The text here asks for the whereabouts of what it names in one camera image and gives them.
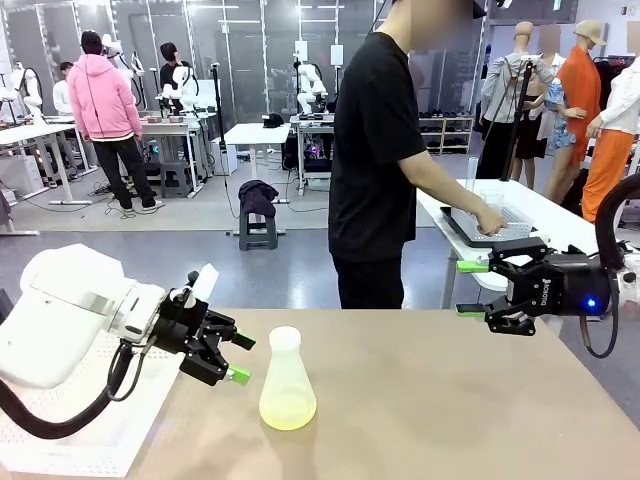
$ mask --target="white tray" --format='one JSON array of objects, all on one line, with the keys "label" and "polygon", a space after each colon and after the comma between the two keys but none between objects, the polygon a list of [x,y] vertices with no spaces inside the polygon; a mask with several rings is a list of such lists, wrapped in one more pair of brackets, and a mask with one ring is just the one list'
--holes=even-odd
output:
[{"label": "white tray", "polygon": [[[117,346],[115,337],[100,334],[64,384],[52,390],[27,390],[21,395],[22,401],[34,415],[49,421],[77,415],[104,388]],[[2,416],[0,462],[13,472],[125,477],[173,386],[182,359],[182,355],[152,349],[134,393],[122,403],[111,403],[96,420],[68,438],[41,440]],[[129,389],[137,365],[136,357],[120,395]]]}]

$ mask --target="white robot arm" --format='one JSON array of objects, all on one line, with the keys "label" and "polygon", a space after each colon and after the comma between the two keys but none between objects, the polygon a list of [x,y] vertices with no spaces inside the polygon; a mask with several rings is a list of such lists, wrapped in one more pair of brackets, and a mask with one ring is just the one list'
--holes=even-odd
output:
[{"label": "white robot arm", "polygon": [[[233,319],[208,309],[217,276],[207,265],[189,275],[188,285],[167,293],[126,278],[119,261],[84,245],[36,255],[21,277],[20,300],[0,323],[0,408],[32,435],[72,435],[118,400],[114,396],[133,349],[143,346],[185,353],[180,370],[208,385],[224,379],[245,384],[250,374],[230,367],[218,346],[230,341],[249,350],[255,342],[238,333]],[[113,370],[120,372],[119,384],[106,385],[101,396],[72,420],[52,424],[37,419],[2,381],[36,389],[60,385],[101,330],[120,339]]]},{"label": "white robot arm", "polygon": [[44,123],[42,117],[42,96],[40,95],[40,82],[38,75],[32,68],[24,68],[21,62],[16,62],[16,66],[11,72],[12,88],[2,88],[0,97],[3,101],[13,102],[18,99],[20,90],[24,86],[26,95],[23,102],[29,108],[29,113],[33,117],[34,123]]},{"label": "white robot arm", "polygon": [[184,111],[193,112],[194,105],[198,102],[198,84],[193,68],[177,66],[173,71],[173,81],[178,88],[174,89],[167,83],[162,89],[162,96],[167,100],[179,100]]},{"label": "white robot arm", "polygon": [[316,102],[318,97],[324,99],[328,92],[314,65],[300,65],[298,72],[300,74],[298,102],[302,107],[302,113],[308,115],[312,112],[311,103]]}]

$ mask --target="orange pants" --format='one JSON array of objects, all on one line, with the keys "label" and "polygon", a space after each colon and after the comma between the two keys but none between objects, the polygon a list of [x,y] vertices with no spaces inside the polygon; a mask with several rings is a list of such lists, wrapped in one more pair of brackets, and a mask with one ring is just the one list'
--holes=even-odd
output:
[{"label": "orange pants", "polygon": [[632,146],[633,135],[618,130],[602,130],[582,194],[582,216],[585,220],[596,221],[600,203],[622,179]]}]

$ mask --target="white table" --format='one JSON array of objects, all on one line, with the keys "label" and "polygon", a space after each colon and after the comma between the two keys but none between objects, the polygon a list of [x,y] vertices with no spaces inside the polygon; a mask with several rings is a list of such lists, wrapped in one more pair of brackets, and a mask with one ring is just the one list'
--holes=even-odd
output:
[{"label": "white table", "polygon": [[[464,185],[465,180],[458,180],[458,182]],[[479,193],[483,190],[495,191],[500,188],[504,188],[506,203],[513,205],[529,217],[541,235],[549,236],[549,245],[551,247],[565,250],[571,244],[587,254],[598,251],[595,227],[592,224],[518,182],[502,183],[499,180],[476,180],[474,191]],[[441,308],[448,309],[451,308],[456,277],[456,262],[458,260],[477,260],[479,257],[486,257],[491,250],[467,246],[451,228],[445,215],[440,210],[444,206],[443,203],[421,191],[418,191],[418,202],[431,216],[436,227],[440,229],[451,245],[446,280],[440,302]],[[481,287],[488,290],[503,292],[507,288],[506,278],[496,273],[474,273],[472,275]]]},{"label": "white table", "polygon": [[72,125],[73,124],[73,128],[76,132],[76,140],[78,141],[78,148],[80,149],[80,156],[82,157],[82,164],[84,165],[84,172],[78,172],[79,177],[83,177],[85,175],[88,175],[98,170],[98,167],[96,166],[98,164],[98,161],[95,156],[95,152],[93,151],[93,147],[90,148],[90,153],[94,161],[93,162],[88,161],[87,152],[85,150],[86,144],[82,139],[82,135],[80,135],[80,131],[78,130],[78,127],[76,127],[75,125],[75,119],[73,118],[73,115],[45,117],[45,120],[47,121],[47,123],[55,124],[55,125]]},{"label": "white table", "polygon": [[262,123],[239,123],[224,135],[228,145],[249,146],[251,178],[258,179],[258,159],[256,149],[262,146],[265,163],[269,163],[269,146],[281,145],[287,141],[291,125],[285,123],[278,128],[264,128]]},{"label": "white table", "polygon": [[[200,172],[202,173],[203,178],[206,179],[211,176],[211,171],[206,158],[206,152],[205,155],[203,155],[201,150],[199,138],[202,130],[202,124],[200,122],[202,120],[206,120],[210,116],[215,116],[215,114],[208,114],[206,117],[203,116],[201,118],[186,118],[184,121],[178,123],[172,123],[167,118],[163,119],[162,123],[149,123],[147,120],[141,120],[142,135],[148,137],[191,137],[194,135],[196,138],[194,146],[198,152]],[[193,185],[193,191],[189,194],[188,198],[193,198],[198,194],[198,192],[200,192],[200,190],[202,190],[203,185],[200,183],[196,175],[194,152],[191,147],[191,141],[187,142],[187,151],[189,154],[189,168],[191,173],[191,182]]]},{"label": "white table", "polygon": [[304,189],[310,179],[329,179],[331,172],[309,172],[307,173],[304,164],[304,136],[314,133],[333,134],[333,122],[335,115],[324,115],[322,120],[300,120],[298,115],[291,117],[291,126],[296,130],[298,137],[298,175],[300,183],[298,185],[298,195],[304,195]]},{"label": "white table", "polygon": [[[52,200],[49,202],[51,205],[91,205],[90,200],[74,200],[71,194],[71,188],[69,187],[69,179],[62,162],[62,155],[60,154],[60,148],[58,147],[57,133],[64,132],[66,130],[75,129],[73,124],[59,124],[59,125],[22,125],[20,127],[8,128],[0,131],[0,145],[10,146],[18,145],[20,148],[27,146],[30,141],[35,142],[40,150],[40,155],[45,158],[45,152],[47,151],[46,145],[51,146],[53,156],[58,165],[58,173],[62,180],[62,189],[64,190],[65,200]],[[43,161],[45,173],[49,179],[53,178],[53,171],[51,165],[48,162]]]}]

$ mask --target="stool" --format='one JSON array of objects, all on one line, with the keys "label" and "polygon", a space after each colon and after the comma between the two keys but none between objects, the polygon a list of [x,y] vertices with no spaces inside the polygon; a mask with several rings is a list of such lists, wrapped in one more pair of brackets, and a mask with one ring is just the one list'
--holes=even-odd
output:
[{"label": "stool", "polygon": [[[252,230],[267,230],[267,233],[251,233]],[[278,248],[278,231],[276,219],[265,217],[264,222],[251,223],[248,213],[240,213],[240,250],[246,252],[249,248],[269,247],[269,250]]]},{"label": "stool", "polygon": [[162,198],[187,198],[191,193],[191,178],[185,173],[187,165],[179,163],[160,164],[160,188]]}]

